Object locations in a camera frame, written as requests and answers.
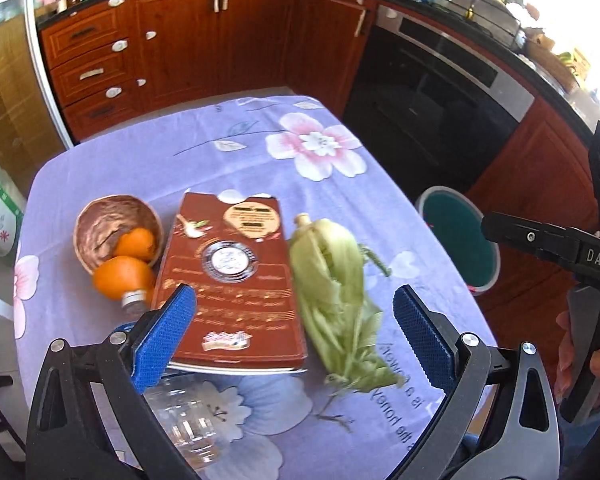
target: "wire rack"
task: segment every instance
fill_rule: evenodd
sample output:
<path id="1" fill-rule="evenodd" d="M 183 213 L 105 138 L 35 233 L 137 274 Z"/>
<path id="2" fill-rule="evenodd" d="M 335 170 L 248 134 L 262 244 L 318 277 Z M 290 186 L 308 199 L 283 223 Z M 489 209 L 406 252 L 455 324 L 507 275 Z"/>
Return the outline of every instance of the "wire rack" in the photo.
<path id="1" fill-rule="evenodd" d="M 511 50 L 523 43 L 520 21 L 501 0 L 417 0 L 448 12 L 479 28 L 488 36 Z"/>

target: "trash can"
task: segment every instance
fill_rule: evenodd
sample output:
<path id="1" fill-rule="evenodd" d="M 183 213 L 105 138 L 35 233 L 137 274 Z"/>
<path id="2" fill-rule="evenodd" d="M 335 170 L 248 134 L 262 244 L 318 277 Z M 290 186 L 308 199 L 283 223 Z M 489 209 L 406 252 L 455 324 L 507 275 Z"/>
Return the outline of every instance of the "trash can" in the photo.
<path id="1" fill-rule="evenodd" d="M 483 214 L 463 194 L 444 186 L 427 189 L 415 207 L 474 296 L 489 290 L 500 273 L 500 251 L 482 235 Z"/>

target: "floral tablecloth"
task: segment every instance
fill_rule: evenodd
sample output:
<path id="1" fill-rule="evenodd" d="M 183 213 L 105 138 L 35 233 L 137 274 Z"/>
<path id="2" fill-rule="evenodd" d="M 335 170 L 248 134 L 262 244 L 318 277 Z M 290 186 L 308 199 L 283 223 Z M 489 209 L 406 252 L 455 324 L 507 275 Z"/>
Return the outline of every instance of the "floral tablecloth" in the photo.
<path id="1" fill-rule="evenodd" d="M 315 354 L 298 376 L 205 376 L 205 403 L 230 442 L 209 480 L 384 479 L 411 449 L 443 394 L 430 386 L 392 316 L 409 283 L 459 332 L 494 338 L 451 260 L 382 167 L 318 102 L 303 96 L 241 98 L 136 124 L 59 155 L 38 173 L 20 237 L 14 326 L 31 402 L 49 343 L 102 341 L 123 321 L 120 306 L 91 286 L 72 246 L 75 218 L 109 194 L 149 202 L 170 229 L 185 190 L 237 203 L 265 193 L 280 201 L 285 235 L 294 217 L 329 218 L 373 248 L 390 278 L 366 266 L 366 289 L 386 313 L 378 352 L 406 377 L 402 388 L 337 397 Z M 97 390 L 98 400 L 102 391 Z M 100 410 L 116 450 L 133 463 L 106 402 Z M 317 413 L 325 415 L 319 418 Z"/>

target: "black countertop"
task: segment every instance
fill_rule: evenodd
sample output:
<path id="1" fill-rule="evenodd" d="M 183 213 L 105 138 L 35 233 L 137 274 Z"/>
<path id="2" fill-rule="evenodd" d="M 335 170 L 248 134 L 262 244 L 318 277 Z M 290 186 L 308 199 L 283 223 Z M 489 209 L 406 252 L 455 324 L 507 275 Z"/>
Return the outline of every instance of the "black countertop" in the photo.
<path id="1" fill-rule="evenodd" d="M 53 23 L 62 20 L 72 12 L 84 9 L 90 5 L 106 1 L 106 0 L 83 0 L 79 4 L 50 16 L 42 16 L 36 20 L 38 30 L 52 25 Z M 571 108 L 571 105 L 533 68 L 522 61 L 516 54 L 504 47 L 502 44 L 488 36 L 480 28 L 471 22 L 467 22 L 462 17 L 455 13 L 448 12 L 438 7 L 429 4 L 415 2 L 413 0 L 383 0 L 384 2 L 395 4 L 404 9 L 411 9 L 423 16 L 435 20 L 446 27 L 452 28 L 459 34 L 465 36 L 468 40 L 487 50 L 489 53 L 497 57 L 505 65 L 511 67 L 515 72 L 519 73 L 531 86 L 533 86 L 538 94 L 547 101 L 563 118 L 563 120 L 572 128 L 575 135 L 580 139 L 585 147 L 589 147 L 593 132 L 587 126 L 585 121 Z"/>

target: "silver bolt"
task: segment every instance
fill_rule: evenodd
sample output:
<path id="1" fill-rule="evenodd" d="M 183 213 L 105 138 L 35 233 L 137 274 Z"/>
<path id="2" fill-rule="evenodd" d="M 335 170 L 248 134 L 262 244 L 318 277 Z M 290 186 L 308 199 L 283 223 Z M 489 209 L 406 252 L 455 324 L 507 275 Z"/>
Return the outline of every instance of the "silver bolt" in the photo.
<path id="1" fill-rule="evenodd" d="M 122 345 L 126 341 L 126 334 L 124 332 L 114 332 L 109 336 L 109 342 L 112 345 Z"/>
<path id="2" fill-rule="evenodd" d="M 51 343 L 49 348 L 51 348 L 52 352 L 59 352 L 64 348 L 64 341 L 62 341 L 62 339 L 56 339 Z"/>
<path id="3" fill-rule="evenodd" d="M 462 342 L 467 346 L 478 346 L 480 340 L 477 335 L 468 332 L 462 335 Z"/>
<path id="4" fill-rule="evenodd" d="M 529 342 L 522 343 L 522 351 L 525 354 L 533 355 L 536 353 L 536 347 Z"/>

